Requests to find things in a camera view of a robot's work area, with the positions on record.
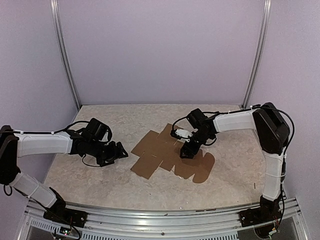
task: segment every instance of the beige table surface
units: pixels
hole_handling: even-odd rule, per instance
[[[229,207],[258,202],[264,186],[265,161],[251,130],[219,133],[212,146],[203,146],[215,163],[204,183],[193,183],[173,172],[158,168],[151,178],[136,175],[130,168],[138,156],[130,153],[150,130],[161,132],[167,123],[202,111],[238,110],[235,105],[130,104],[87,105],[77,120],[98,120],[109,125],[114,141],[122,142],[129,157],[105,167],[89,167],[78,155],[58,154],[45,179],[67,202],[91,206],[136,210],[194,210]],[[178,124],[192,130],[184,120]],[[88,164],[95,159],[87,156]]]

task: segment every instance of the marbled surface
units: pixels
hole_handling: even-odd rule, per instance
[[[161,132],[167,123],[190,111],[238,110],[235,105],[129,104],[83,106],[77,120],[98,120],[109,125],[113,140],[122,142],[129,157],[105,167],[89,167],[78,155],[58,154],[45,184],[54,188],[68,202],[99,207],[136,210],[193,210],[229,207],[258,202],[264,186],[265,162],[251,130],[219,133],[212,146],[203,146],[215,163],[204,183],[193,183],[173,172],[158,168],[145,179],[130,170],[138,156],[130,153],[149,131]],[[178,124],[191,131],[186,120]],[[83,127],[78,124],[75,129]],[[95,164],[91,156],[86,163]]]

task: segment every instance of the brown cardboard piece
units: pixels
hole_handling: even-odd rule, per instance
[[[171,171],[184,179],[194,175],[196,184],[205,182],[215,164],[215,157],[207,152],[203,156],[200,149],[193,159],[180,158],[183,142],[170,136],[171,124],[167,124],[161,133],[149,131],[131,151],[139,156],[131,170],[138,176],[149,179],[158,167]]]

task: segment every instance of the metal frame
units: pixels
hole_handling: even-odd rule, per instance
[[[259,204],[255,203],[218,209],[146,211],[67,203],[68,208],[88,213],[84,228],[78,228],[82,239],[86,240],[202,240],[214,237],[219,239],[219,236],[237,236],[236,232],[253,228],[241,226],[239,212],[258,206]],[[43,214],[44,210],[37,203],[30,201],[24,212],[17,239],[26,240],[31,226],[47,232],[53,232],[55,228],[68,227],[43,219]],[[293,218],[299,239],[308,240],[304,220],[295,198],[285,200],[283,218]],[[76,235],[75,233],[70,238],[77,238]]]
[[[260,65],[260,61],[261,61],[261,57],[262,57],[262,53],[263,53],[264,45],[265,45],[265,41],[266,41],[270,12],[271,12],[271,0],[264,0],[263,17],[262,17],[262,22],[261,22],[258,45],[256,48],[254,62],[253,62],[252,70],[250,73],[249,84],[247,86],[244,100],[242,103],[243,108],[248,107],[249,100],[251,98],[251,95],[252,95],[252,92],[254,89],[254,85],[256,82],[256,78],[257,78],[257,74],[258,74],[258,70],[259,70],[259,65]]]
[[[64,66],[64,70],[66,73],[66,78],[71,90],[72,98],[74,101],[74,104],[79,111],[82,104],[77,92],[77,88],[75,85],[74,78],[72,76],[69,60],[68,60],[68,55],[66,51],[66,46],[64,42],[64,36],[63,36],[63,31],[62,31],[62,26],[61,26],[61,20],[60,20],[60,15],[59,15],[59,6],[58,6],[58,0],[50,0],[50,5],[51,5],[51,11],[52,11],[52,17],[53,17],[53,23],[54,23],[54,28],[55,28],[55,33],[56,37],[58,40],[58,45],[59,45],[59,50],[61,54],[61,59],[62,63]]]

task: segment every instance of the vertical metal post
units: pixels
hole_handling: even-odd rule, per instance
[[[58,0],[50,0],[50,4],[51,4],[51,11],[52,11],[55,33],[56,33],[57,40],[58,40],[58,45],[59,45],[59,49],[60,49],[60,54],[61,54],[61,59],[62,59],[62,63],[64,66],[64,70],[66,73],[66,78],[67,78],[67,81],[68,81],[68,84],[69,84],[69,87],[71,90],[74,104],[75,104],[77,110],[79,111],[82,105],[81,105],[81,101],[79,99],[79,95],[78,95],[77,88],[76,88],[76,85],[74,82],[74,78],[72,76],[72,72],[70,69],[70,64],[69,64],[69,60],[68,60],[68,56],[67,56],[66,46],[65,46],[65,42],[64,42],[64,36],[63,36],[63,32],[62,32],[61,20],[60,20],[60,15],[59,15]]]
[[[250,79],[249,84],[245,92],[244,100],[242,103],[243,108],[247,108],[249,104],[250,97],[252,95],[252,91],[254,89],[254,85],[256,82],[259,65],[262,57],[262,53],[264,50],[264,45],[266,41],[267,36],[267,30],[268,30],[268,24],[269,24],[269,18],[270,18],[270,10],[271,10],[271,0],[265,0],[264,1],[264,9],[263,9],[263,16],[262,16],[262,23],[261,23],[261,29],[258,39],[258,45],[255,52],[254,62],[252,66],[252,70],[250,73]]]

